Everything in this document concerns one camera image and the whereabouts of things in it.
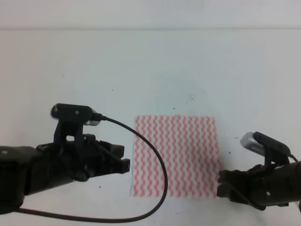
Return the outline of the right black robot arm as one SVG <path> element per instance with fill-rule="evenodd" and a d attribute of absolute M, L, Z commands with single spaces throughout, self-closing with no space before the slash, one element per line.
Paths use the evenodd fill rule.
<path fill-rule="evenodd" d="M 219 171 L 216 196 L 265 210 L 301 200 L 301 163 L 256 165 L 247 171 Z"/>

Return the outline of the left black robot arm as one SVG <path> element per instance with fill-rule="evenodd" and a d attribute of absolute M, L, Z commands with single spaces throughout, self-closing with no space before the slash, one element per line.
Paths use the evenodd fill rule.
<path fill-rule="evenodd" d="M 74 181 L 130 170 L 124 147 L 97 141 L 84 135 L 80 145 L 75 141 L 0 148 L 0 212 L 19 209 L 28 195 L 63 186 Z"/>

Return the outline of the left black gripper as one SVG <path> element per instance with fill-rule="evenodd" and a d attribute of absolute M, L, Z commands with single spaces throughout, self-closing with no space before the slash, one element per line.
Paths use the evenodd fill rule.
<path fill-rule="evenodd" d="M 94 177 L 129 172 L 129 159 L 103 161 L 103 153 L 96 145 L 94 135 L 84 134 L 82 142 L 82 156 L 77 155 L 75 141 L 67 141 L 64 145 L 48 143 L 32 147 L 30 188 L 55 188 L 74 181 L 87 182 Z M 98 144 L 115 157 L 124 157 L 124 146 L 105 141 Z"/>

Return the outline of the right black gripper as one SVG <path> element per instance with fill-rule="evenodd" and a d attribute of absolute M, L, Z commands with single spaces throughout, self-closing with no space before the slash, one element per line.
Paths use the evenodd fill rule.
<path fill-rule="evenodd" d="M 269 206 L 287 206 L 296 202 L 296 163 L 271 169 L 250 169 L 248 171 L 219 171 L 216 196 L 231 202 L 244 202 L 258 210 Z M 244 199 L 230 184 L 245 184 Z"/>

